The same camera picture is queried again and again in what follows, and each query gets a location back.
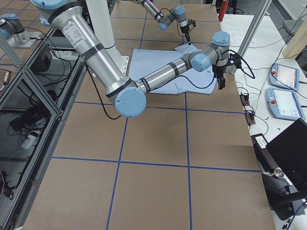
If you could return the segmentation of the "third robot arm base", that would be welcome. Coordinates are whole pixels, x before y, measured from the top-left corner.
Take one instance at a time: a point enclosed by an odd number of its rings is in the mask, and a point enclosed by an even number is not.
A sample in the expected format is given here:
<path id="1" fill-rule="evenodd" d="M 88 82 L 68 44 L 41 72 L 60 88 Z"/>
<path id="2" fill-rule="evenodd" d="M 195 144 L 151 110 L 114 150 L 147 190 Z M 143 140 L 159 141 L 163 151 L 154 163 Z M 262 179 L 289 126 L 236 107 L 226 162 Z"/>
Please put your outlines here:
<path id="1" fill-rule="evenodd" d="M 26 30 L 14 13 L 0 16 L 0 34 L 13 48 L 30 48 L 36 40 L 43 39 L 40 32 Z"/>

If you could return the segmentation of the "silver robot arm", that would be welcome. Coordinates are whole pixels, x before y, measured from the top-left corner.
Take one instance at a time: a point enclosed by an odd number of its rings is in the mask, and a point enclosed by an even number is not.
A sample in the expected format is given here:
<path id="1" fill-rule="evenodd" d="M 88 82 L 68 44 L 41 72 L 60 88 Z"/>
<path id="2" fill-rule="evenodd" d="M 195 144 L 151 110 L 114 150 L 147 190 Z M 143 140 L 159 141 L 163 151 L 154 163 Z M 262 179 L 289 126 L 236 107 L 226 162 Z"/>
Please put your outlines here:
<path id="1" fill-rule="evenodd" d="M 125 117 L 136 117 L 146 107 L 146 94 L 182 76 L 189 69 L 202 72 L 213 68 L 219 89 L 225 86 L 224 73 L 231 65 L 228 57 L 230 34 L 216 32 L 205 49 L 188 53 L 138 80 L 125 76 L 108 54 L 94 32 L 82 17 L 82 8 L 76 0 L 34 0 L 41 15 L 51 27 L 61 30 L 106 90 L 106 97 L 117 112 Z"/>
<path id="2" fill-rule="evenodd" d="M 171 9 L 162 8 L 159 10 L 150 0 L 133 0 L 132 2 L 143 6 L 158 22 L 159 28 L 163 31 L 166 30 L 172 22 L 176 21 L 179 36 L 185 37 L 187 44 L 191 45 L 190 32 L 196 27 L 196 21 L 188 19 L 183 5 Z"/>

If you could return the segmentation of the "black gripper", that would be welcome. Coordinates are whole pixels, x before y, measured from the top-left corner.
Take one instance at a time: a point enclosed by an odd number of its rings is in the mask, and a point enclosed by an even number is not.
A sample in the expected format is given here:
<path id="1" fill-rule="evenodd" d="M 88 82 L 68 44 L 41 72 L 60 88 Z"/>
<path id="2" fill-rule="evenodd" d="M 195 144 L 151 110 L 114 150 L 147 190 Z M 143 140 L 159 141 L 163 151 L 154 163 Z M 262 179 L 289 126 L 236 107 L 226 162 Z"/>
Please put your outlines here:
<path id="1" fill-rule="evenodd" d="M 224 73 L 226 72 L 226 66 L 214 66 L 214 75 L 217 78 L 218 89 L 222 90 L 225 87 Z"/>
<path id="2" fill-rule="evenodd" d="M 181 32 L 185 35 L 187 44 L 191 45 L 191 40 L 190 40 L 190 36 L 189 36 L 189 26 L 188 25 L 181 26 L 180 29 L 181 29 Z"/>

